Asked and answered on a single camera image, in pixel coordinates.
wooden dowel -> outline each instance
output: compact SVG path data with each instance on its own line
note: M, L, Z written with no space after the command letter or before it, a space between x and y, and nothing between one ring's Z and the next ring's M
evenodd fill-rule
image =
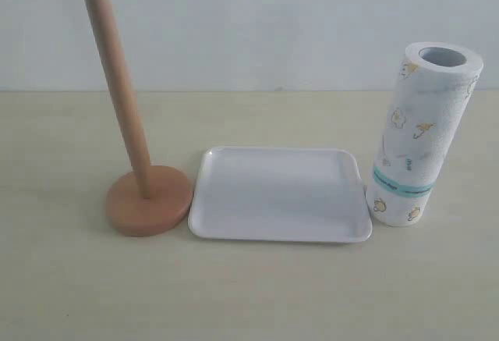
M111 0L85 0L85 3L137 186L142 197L151 198L149 151Z

paper towel roll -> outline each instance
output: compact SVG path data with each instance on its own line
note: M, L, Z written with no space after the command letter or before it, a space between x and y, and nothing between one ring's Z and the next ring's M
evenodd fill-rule
M453 44L405 49L366 191L371 215L390 226L421 218L482 68L480 56Z

white tray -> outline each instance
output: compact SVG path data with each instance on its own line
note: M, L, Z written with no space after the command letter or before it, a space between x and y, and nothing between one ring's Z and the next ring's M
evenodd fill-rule
M189 227L204 238L336 243L373 228L351 154L264 147L207 151Z

